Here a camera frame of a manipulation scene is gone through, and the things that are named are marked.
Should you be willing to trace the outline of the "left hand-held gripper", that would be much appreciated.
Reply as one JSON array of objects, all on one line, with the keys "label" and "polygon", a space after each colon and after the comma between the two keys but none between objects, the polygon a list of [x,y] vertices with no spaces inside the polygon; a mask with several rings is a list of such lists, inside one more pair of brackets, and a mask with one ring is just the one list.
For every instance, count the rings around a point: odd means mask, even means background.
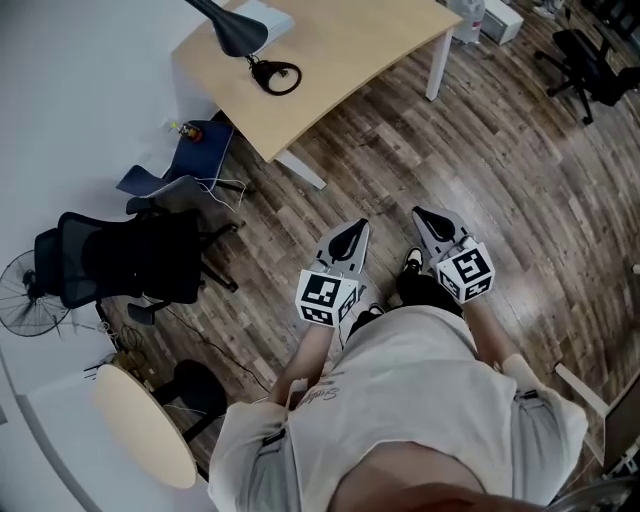
[{"label": "left hand-held gripper", "polygon": [[295,306],[300,318],[337,328],[366,288],[360,282],[370,235],[366,218],[345,222],[320,238],[309,269],[300,273]]}]

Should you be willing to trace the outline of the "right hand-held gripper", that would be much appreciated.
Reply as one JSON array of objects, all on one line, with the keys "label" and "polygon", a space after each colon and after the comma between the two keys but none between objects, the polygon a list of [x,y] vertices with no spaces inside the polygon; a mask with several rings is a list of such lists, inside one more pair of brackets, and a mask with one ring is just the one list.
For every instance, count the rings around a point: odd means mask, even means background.
[{"label": "right hand-held gripper", "polygon": [[412,219],[429,255],[436,280],[458,304],[488,293],[495,268],[483,242],[476,240],[462,218],[442,208],[412,209]]}]

